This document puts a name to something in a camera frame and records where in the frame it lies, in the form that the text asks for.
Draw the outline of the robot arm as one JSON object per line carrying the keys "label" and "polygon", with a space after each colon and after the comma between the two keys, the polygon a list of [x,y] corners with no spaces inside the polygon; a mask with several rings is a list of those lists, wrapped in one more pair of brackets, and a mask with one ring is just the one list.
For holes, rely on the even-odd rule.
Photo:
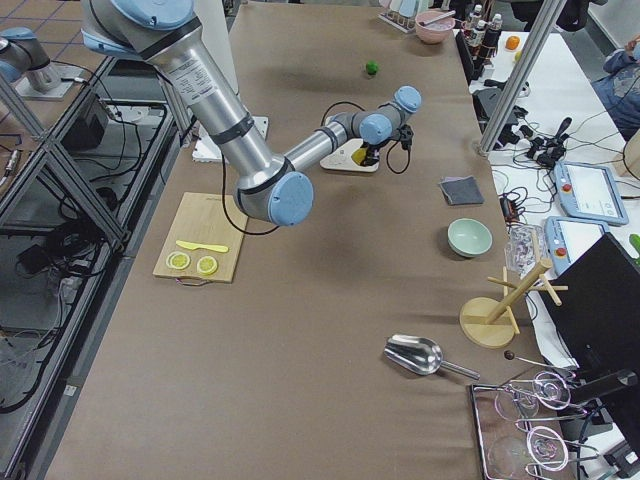
{"label": "robot arm", "polygon": [[55,66],[35,33],[26,27],[1,31],[1,76],[29,100],[61,100],[79,75]]}
{"label": "robot arm", "polygon": [[85,46],[155,67],[238,173],[237,207],[277,226],[296,225],[311,211],[314,190],[306,168],[353,138],[384,145],[422,103],[418,90],[402,86],[379,108],[338,114],[288,152],[276,154],[204,43],[194,2],[84,1],[81,6]]}

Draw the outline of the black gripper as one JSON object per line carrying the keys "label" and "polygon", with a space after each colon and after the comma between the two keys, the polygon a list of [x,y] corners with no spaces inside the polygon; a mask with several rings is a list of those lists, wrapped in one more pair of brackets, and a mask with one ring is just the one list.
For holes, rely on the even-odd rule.
{"label": "black gripper", "polygon": [[363,147],[366,149],[365,157],[363,160],[364,167],[374,167],[379,164],[380,160],[380,150],[384,148],[389,143],[389,138],[377,143],[371,144],[369,142],[364,142]]}

